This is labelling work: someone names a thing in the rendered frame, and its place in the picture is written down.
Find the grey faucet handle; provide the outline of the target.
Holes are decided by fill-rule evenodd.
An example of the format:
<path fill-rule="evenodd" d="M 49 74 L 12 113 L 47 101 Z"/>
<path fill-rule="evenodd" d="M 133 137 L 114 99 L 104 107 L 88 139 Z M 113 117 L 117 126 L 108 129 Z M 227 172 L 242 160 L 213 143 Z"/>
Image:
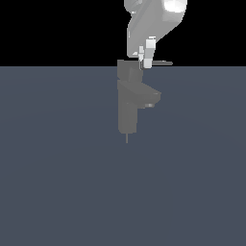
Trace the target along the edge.
<path fill-rule="evenodd" d="M 144 70 L 140 61 L 117 61 L 117 78 L 121 81 L 140 83 Z"/>

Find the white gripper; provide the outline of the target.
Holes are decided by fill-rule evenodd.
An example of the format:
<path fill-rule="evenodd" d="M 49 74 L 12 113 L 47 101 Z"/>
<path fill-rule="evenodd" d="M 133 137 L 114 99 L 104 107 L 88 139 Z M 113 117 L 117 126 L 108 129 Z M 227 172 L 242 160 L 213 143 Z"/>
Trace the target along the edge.
<path fill-rule="evenodd" d="M 139 69 L 152 67 L 156 41 L 177 27 L 184 15 L 164 7 L 141 7 L 136 12 L 127 29 L 127 56 L 136 58 L 135 52 L 138 52 Z"/>

